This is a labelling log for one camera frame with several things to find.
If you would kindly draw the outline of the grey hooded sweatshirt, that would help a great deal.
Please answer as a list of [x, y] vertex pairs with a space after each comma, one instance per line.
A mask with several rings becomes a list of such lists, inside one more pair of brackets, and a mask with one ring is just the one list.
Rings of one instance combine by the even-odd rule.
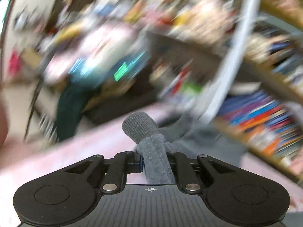
[[180, 152], [195, 159], [206, 154], [234, 166], [239, 166], [246, 148], [224, 136], [211, 125], [195, 121], [187, 114], [171, 116], [170, 124], [158, 127], [147, 113], [138, 111], [122, 123], [124, 133], [136, 143], [136, 152], [144, 160], [149, 184], [174, 184], [175, 177], [167, 153]]

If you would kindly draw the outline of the pink cartoon table mat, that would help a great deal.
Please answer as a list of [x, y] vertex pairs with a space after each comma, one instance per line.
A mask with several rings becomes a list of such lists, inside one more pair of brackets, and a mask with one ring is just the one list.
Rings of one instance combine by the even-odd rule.
[[[10, 221], [18, 223], [12, 200], [16, 190], [24, 183], [96, 154], [112, 158], [118, 152], [131, 151], [135, 143], [122, 131], [124, 119], [124, 116], [114, 119], [42, 152], [36, 152], [29, 144], [9, 137], [1, 148], [1, 226], [8, 226]], [[243, 146], [237, 145], [236, 149], [240, 153], [236, 157], [227, 156], [222, 149], [211, 156], [280, 183], [291, 197], [289, 211], [302, 212], [300, 186], [246, 152]]]

